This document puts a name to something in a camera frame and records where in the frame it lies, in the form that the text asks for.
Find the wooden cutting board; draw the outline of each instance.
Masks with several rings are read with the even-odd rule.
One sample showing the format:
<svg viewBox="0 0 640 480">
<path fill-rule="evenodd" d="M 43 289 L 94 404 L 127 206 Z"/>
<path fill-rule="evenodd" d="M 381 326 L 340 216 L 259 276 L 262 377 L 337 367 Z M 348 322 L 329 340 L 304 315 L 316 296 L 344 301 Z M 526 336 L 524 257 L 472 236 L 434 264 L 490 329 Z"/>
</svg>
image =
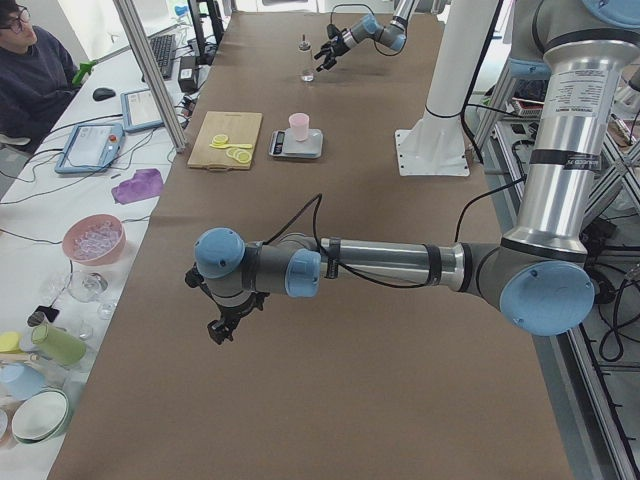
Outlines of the wooden cutting board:
<svg viewBox="0 0 640 480">
<path fill-rule="evenodd" d="M 229 143 L 253 145 L 253 148 L 246 149 L 253 155 L 261 123 L 261 113 L 207 112 L 187 165 L 191 168 L 211 170 L 248 170 L 253 159 L 249 163 L 239 163 L 228 157 L 226 150 L 212 148 L 209 145 L 213 142 L 214 136 L 224 133 L 229 137 Z"/>
</svg>

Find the white desk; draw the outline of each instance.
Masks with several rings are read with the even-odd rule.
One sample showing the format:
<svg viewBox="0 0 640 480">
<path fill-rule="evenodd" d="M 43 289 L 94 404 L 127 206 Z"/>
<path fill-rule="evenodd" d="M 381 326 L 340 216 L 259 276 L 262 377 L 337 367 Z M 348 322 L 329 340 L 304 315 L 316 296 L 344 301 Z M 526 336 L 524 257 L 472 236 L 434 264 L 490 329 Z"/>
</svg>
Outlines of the white desk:
<svg viewBox="0 0 640 480">
<path fill-rule="evenodd" d="M 173 79 L 165 82 L 176 101 L 182 98 L 177 81 L 178 65 L 175 65 Z M 207 71 L 201 71 L 201 81 L 206 78 Z M 95 102 L 93 91 L 98 87 L 109 87 L 116 91 L 116 96 Z M 98 64 L 80 92 L 58 121 L 57 126 L 81 122 L 102 115 L 121 113 L 120 94 L 127 91 L 146 88 L 141 81 L 141 73 L 137 67 L 133 53 L 124 52 L 116 57 Z M 119 122 L 121 119 L 104 119 L 102 122 Z M 54 132 L 41 145 L 40 150 L 62 148 L 67 140 L 71 127 Z M 0 204 L 0 228 L 31 238 L 61 241 L 67 229 L 78 220 L 92 214 L 109 213 L 121 220 L 139 219 L 150 215 L 157 198 L 151 198 L 128 205 L 114 202 L 111 189 L 133 176 L 138 168 L 156 168 L 166 180 L 171 169 L 173 145 L 164 128 L 155 130 L 151 138 L 151 130 L 128 135 L 120 150 L 125 152 L 113 167 L 126 170 L 108 169 L 105 172 L 87 177 L 75 185 L 80 176 L 62 176 L 54 172 L 57 157 L 35 169 L 35 182 L 25 183 L 16 180 L 2 199 Z M 145 143 L 132 151 L 137 144 Z M 45 161 L 51 154 L 36 156 L 22 171 L 19 178 L 31 180 L 32 167 Z M 20 203 L 16 202 L 31 195 L 48 192 L 65 187 L 55 193 L 32 197 Z M 147 222 L 126 223 L 127 245 L 117 262 L 102 267 L 84 267 L 74 264 L 74 271 L 92 271 L 103 275 L 109 282 L 104 299 L 117 300 L 124 288 L 129 270 L 136 257 L 147 230 Z M 26 320 L 34 309 L 45 304 L 47 294 L 43 286 L 50 279 L 62 278 L 70 271 L 70 264 L 62 252 L 60 245 L 34 243 L 0 232 L 0 332 L 24 331 Z M 82 322 L 93 327 L 93 336 L 87 343 L 99 350 L 108 327 L 108 321 L 97 315 L 98 302 L 80 303 L 64 292 L 60 295 L 55 307 L 60 315 L 55 324 L 65 327 L 72 333 L 78 331 Z M 70 395 L 72 403 L 77 406 L 79 393 L 88 374 L 73 372 L 66 374 L 64 390 Z M 64 436 L 60 436 L 33 445 L 16 444 L 13 440 L 0 446 L 0 478 L 12 480 L 35 480 L 46 478 L 55 460 Z"/>
</svg>

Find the white pillar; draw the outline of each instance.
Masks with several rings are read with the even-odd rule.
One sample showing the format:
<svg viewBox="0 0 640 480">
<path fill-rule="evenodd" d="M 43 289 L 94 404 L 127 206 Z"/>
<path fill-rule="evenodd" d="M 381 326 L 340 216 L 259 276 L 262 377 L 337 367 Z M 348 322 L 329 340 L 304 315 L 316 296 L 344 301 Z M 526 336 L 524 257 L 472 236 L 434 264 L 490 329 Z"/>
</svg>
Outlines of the white pillar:
<svg viewBox="0 0 640 480">
<path fill-rule="evenodd" d="M 453 0 L 444 29 L 427 106 L 435 114 L 462 110 L 498 0 Z M 412 130 L 396 130 L 400 175 L 467 176 L 460 117 L 439 118 L 426 109 Z"/>
</svg>

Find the green cup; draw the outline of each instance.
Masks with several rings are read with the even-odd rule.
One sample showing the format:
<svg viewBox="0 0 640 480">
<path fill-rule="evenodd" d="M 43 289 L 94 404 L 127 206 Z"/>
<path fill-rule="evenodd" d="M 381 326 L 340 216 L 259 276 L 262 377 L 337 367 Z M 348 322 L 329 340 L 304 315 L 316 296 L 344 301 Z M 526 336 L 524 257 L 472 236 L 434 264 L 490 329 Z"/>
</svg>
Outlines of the green cup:
<svg viewBox="0 0 640 480">
<path fill-rule="evenodd" d="M 50 323 L 41 323 L 31 332 L 31 341 L 62 366 L 78 363 L 87 351 L 85 343 Z"/>
</svg>

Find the monitor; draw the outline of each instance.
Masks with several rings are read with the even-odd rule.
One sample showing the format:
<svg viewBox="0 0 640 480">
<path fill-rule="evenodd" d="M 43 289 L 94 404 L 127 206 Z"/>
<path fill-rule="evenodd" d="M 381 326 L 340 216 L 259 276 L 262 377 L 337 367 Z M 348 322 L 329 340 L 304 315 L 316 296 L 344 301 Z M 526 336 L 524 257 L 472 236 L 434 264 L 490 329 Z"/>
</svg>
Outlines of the monitor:
<svg viewBox="0 0 640 480">
<path fill-rule="evenodd" d="M 213 35 L 216 39 L 216 45 L 207 44 L 207 39 L 202 28 L 202 15 L 200 13 L 200 3 L 206 2 L 208 16 L 211 20 Z M 220 18 L 220 7 L 215 0 L 189 0 L 189 13 L 191 14 L 191 23 L 196 34 L 196 45 L 194 53 L 200 65 L 211 65 L 217 45 L 222 41 L 224 29 L 222 27 L 222 19 Z"/>
</svg>

